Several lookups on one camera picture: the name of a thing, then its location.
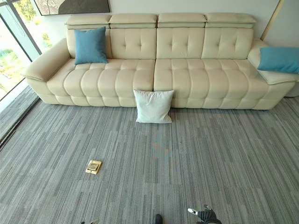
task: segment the window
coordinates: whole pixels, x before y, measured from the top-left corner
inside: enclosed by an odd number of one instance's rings
[[[48,48],[52,47],[52,42],[45,26],[43,26],[41,15],[36,10],[34,3],[32,4],[30,0],[19,0],[13,2],[13,6],[20,15],[39,49],[42,52],[45,52]]]
[[[0,100],[6,96],[24,77],[24,68],[30,60],[17,41],[0,20]]]
[[[21,92],[22,88],[15,88],[15,86],[24,79],[22,73],[30,61],[33,61],[41,53],[13,6],[14,3],[16,3],[15,0],[0,0],[1,108],[3,101],[7,105],[8,98],[14,99],[13,97],[8,97],[9,95],[16,96],[16,91]]]

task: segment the shoe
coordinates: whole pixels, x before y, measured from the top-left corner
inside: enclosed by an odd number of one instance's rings
[[[163,219],[160,214],[156,214],[153,224],[163,224]]]

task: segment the white wall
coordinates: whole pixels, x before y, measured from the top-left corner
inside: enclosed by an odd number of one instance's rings
[[[266,38],[273,46],[299,47],[299,0],[285,0]]]
[[[109,0],[112,13],[236,12],[249,13],[258,21],[255,37],[260,37],[278,0]],[[43,16],[53,43],[65,37],[64,23],[70,15]]]

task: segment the picture frame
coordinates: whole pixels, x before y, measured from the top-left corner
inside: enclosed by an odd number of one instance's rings
[[[41,15],[110,13],[108,0],[34,0]]]

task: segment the cream leather sofa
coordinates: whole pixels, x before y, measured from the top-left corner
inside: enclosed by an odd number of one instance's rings
[[[133,89],[174,90],[172,107],[271,109],[299,75],[257,71],[256,21],[248,14],[77,15],[66,39],[25,77],[48,104],[135,106]],[[108,63],[74,64],[75,29],[106,26]]]

